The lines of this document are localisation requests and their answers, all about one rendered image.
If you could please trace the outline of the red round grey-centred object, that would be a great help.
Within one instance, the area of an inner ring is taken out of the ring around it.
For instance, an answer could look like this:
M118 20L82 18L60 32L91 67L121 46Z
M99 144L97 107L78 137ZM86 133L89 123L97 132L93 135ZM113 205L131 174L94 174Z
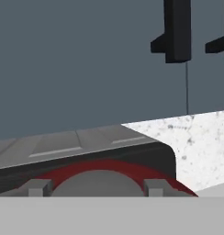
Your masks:
M44 173L38 179L52 180L53 196L144 196L145 179L165 179L172 187L196 196L171 176L118 160L73 163Z

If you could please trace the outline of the grey and black appliance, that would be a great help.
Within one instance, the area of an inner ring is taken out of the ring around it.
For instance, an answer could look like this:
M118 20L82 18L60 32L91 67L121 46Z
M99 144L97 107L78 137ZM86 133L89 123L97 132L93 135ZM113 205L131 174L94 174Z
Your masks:
M0 140L0 194L76 162L119 160L176 177L173 149L122 125Z

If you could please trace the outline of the wide blue-grey cupboard door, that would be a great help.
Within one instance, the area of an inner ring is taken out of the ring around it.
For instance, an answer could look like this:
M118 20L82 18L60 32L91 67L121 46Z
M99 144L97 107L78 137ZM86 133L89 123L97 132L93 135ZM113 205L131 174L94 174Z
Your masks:
M0 0L0 140L184 115L162 31L162 0Z

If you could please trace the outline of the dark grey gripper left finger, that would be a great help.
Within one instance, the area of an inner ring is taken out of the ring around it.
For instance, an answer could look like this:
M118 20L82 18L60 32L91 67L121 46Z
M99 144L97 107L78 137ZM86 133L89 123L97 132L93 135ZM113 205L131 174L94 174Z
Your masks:
M51 179L31 179L19 188L1 193L0 196L51 196L52 190Z

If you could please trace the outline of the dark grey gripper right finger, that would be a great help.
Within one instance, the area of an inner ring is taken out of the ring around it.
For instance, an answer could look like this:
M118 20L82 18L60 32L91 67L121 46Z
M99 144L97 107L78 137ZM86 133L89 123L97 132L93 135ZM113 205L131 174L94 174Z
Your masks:
M191 196L183 190L172 187L165 179L145 179L143 181L143 192L145 196L152 197Z

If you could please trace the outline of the narrow blue-grey cupboard door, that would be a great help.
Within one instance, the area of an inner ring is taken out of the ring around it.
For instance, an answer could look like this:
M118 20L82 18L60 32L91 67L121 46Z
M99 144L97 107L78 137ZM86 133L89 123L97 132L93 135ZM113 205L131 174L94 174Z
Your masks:
M224 110L224 52L205 44L224 36L224 0L192 0L192 60L188 63L189 113Z

